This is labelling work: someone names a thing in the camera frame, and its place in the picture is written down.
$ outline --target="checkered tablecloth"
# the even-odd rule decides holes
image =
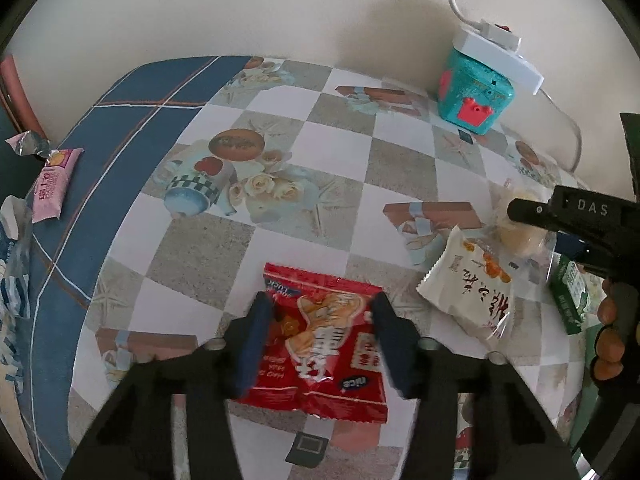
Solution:
[[[341,86],[388,87],[381,80],[291,60],[259,59],[248,66],[184,128],[113,240],[76,352],[68,405],[73,447],[111,391],[98,329],[193,335],[203,343],[246,312],[256,291],[264,288],[266,262],[382,286],[397,311],[423,335],[455,352],[484,356],[478,340],[417,295],[426,268],[411,263],[383,207],[468,201],[482,222],[490,222],[508,178],[545,199],[554,184],[577,185],[546,155],[537,153],[537,167],[519,161],[514,154],[521,139],[500,124],[479,137],[439,118],[428,98],[426,113],[411,116],[358,108],[336,91]],[[203,199],[194,189],[179,195],[178,202],[169,200],[171,178],[187,175],[189,180],[191,173],[183,170],[193,170],[191,163],[204,160],[207,149],[209,156],[226,153],[212,148],[212,142],[229,130],[249,130],[263,141],[258,140],[254,158],[232,162],[216,183],[228,202],[210,205],[210,196]],[[252,142],[256,145],[257,137],[231,137],[236,140],[219,144],[249,151]],[[214,165],[202,170],[207,175],[225,171],[216,161],[202,164]],[[265,189],[271,196],[289,197],[290,204],[265,199],[258,193]],[[186,216],[181,214],[185,208]],[[503,350],[557,422],[582,385],[584,339],[566,335],[544,283],[515,280],[514,286],[513,330]],[[388,423],[382,425],[229,402],[244,478],[398,478],[416,402],[401,399],[386,378],[385,387]],[[175,420],[176,467],[184,480],[181,408]],[[305,466],[310,453],[320,452],[315,468]],[[460,453],[463,465],[465,453]]]

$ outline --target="white wall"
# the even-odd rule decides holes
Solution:
[[[618,113],[640,112],[640,60],[600,0],[458,0],[507,24],[545,88],[582,127],[578,175],[631,197]],[[117,78],[154,60],[211,54],[291,57],[435,88],[456,20],[446,0],[40,0],[10,51],[34,111],[59,139]],[[574,144],[540,96],[505,122],[568,164]]]

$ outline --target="teal plastic box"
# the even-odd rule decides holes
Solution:
[[[444,120],[483,135],[513,97],[505,76],[455,48],[451,51],[438,88],[438,113]]]

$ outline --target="red apple print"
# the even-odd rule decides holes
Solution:
[[[215,156],[206,156],[202,160],[196,162],[193,169],[196,171],[203,171],[209,176],[213,176],[220,173],[220,170],[222,169],[222,161]]]

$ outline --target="white power strip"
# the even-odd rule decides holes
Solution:
[[[465,56],[487,65],[534,95],[538,93],[545,79],[536,67],[522,56],[513,51],[505,50],[493,41],[489,41],[487,38],[482,37],[477,30],[467,25],[460,26],[453,38],[453,46]]]

